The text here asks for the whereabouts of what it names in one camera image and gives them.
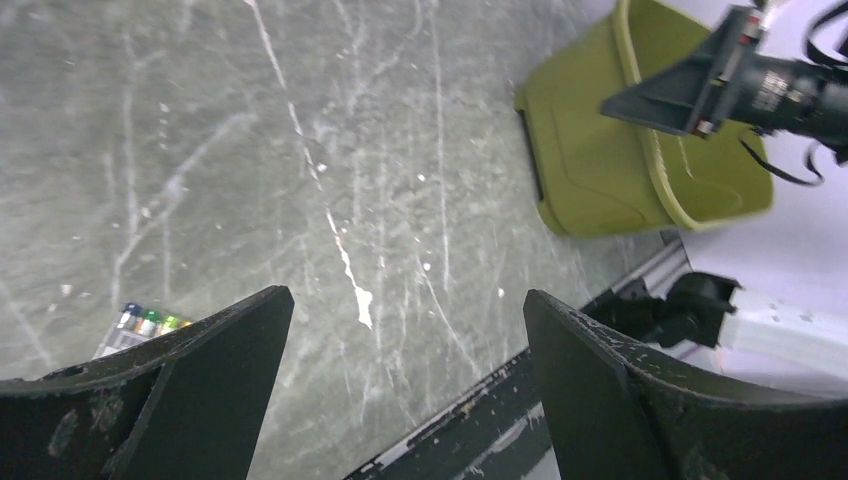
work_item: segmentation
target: olive green container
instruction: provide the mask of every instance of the olive green container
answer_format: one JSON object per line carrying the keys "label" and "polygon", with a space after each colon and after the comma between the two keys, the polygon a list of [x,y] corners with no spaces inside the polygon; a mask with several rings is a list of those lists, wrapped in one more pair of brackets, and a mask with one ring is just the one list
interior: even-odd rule
{"label": "olive green container", "polygon": [[[768,210],[774,186],[729,122],[709,140],[604,117],[604,99],[690,54],[709,29],[657,0],[619,0],[517,90],[538,210],[560,235],[703,230]],[[766,158],[760,139],[752,147]]]}

